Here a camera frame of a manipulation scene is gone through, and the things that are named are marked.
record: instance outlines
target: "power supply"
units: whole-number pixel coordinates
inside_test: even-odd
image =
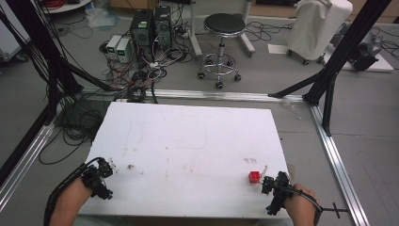
[[[153,16],[158,49],[163,51],[172,47],[170,13],[170,6],[159,6]]]
[[[129,38],[120,39],[117,47],[117,54],[120,63],[128,63],[133,58],[132,43]]]
[[[138,9],[130,25],[130,32],[135,47],[137,62],[153,62],[156,51],[154,41],[153,11],[151,9]]]
[[[116,49],[118,47],[118,43],[120,43],[121,38],[122,36],[120,35],[114,35],[109,43],[106,45],[106,52],[108,52],[108,57],[110,59],[118,60],[118,54],[116,52]]]

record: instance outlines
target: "aluminum frame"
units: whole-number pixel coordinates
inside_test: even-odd
[[[207,92],[207,91],[190,91],[190,90],[170,90],[158,89],[156,95],[159,98],[169,99],[195,99],[195,100],[213,100],[213,101],[237,101],[237,102],[255,102],[255,103],[282,103],[286,100],[296,103],[304,103],[302,96],[287,95],[284,98],[277,99],[269,97],[267,94],[261,93],[240,93],[240,92]],[[340,157],[338,149],[332,137],[329,137],[322,127],[323,114],[318,106],[310,106],[311,113],[318,128],[319,135],[323,140],[328,160],[334,170],[336,179],[340,184],[341,191],[345,197],[346,203],[350,210],[350,214],[355,224],[358,226],[368,226],[369,221],[360,204],[358,195],[350,178],[346,172],[343,161]],[[45,145],[50,135],[53,133],[54,124],[43,126],[29,146],[28,151],[20,160],[14,171],[9,175],[8,179],[0,188],[0,213],[6,206],[8,200],[15,192],[17,186],[21,183],[26,173],[29,171],[41,148]]]

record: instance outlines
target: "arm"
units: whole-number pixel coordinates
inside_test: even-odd
[[[58,197],[50,226],[73,225],[80,207],[88,200],[92,192],[90,188],[83,185],[81,177],[74,180]]]
[[[301,184],[295,184],[295,189],[302,189],[303,192],[314,197],[314,191],[308,190]],[[313,226],[314,213],[316,208],[305,198],[294,194],[284,202],[288,215],[293,220],[295,226]]]

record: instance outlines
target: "stool wheel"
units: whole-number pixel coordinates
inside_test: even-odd
[[[199,79],[204,79],[205,78],[205,73],[198,73],[197,78]]]
[[[235,77],[234,77],[234,80],[237,81],[237,82],[239,82],[239,81],[241,81],[241,78],[242,78],[242,77],[241,77],[240,74],[236,74]]]
[[[231,67],[234,63],[232,62],[232,60],[227,61],[226,65]]]
[[[205,59],[205,64],[206,64],[206,65],[213,65],[213,64],[214,64],[214,61],[211,60],[210,58],[207,58],[207,59]]]
[[[220,81],[216,82],[216,88],[217,89],[223,89],[223,83],[220,82]]]
[[[309,63],[311,63],[308,59],[303,59],[302,64],[303,65],[308,65]]]

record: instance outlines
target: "tripod leg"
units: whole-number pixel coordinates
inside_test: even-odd
[[[289,88],[287,88],[285,90],[282,90],[280,92],[276,92],[276,93],[273,93],[273,94],[268,94],[268,96],[269,97],[282,98],[282,97],[284,97],[284,96],[286,96],[286,95],[288,95],[290,93],[293,93],[293,92],[295,92],[295,91],[297,91],[299,89],[302,89],[302,88],[314,83],[315,81],[317,81],[319,79],[320,75],[323,74],[323,70],[320,71],[319,73],[315,74],[312,77],[309,77],[309,78],[307,78],[307,79],[305,79],[303,81],[300,81],[300,82],[296,83],[293,86],[290,86]]]
[[[332,109],[332,99],[334,96],[335,80],[329,83],[326,91],[325,107],[323,111],[323,121],[322,126],[326,131],[327,136],[331,137],[331,132],[329,131],[329,122],[331,120],[331,109]]]

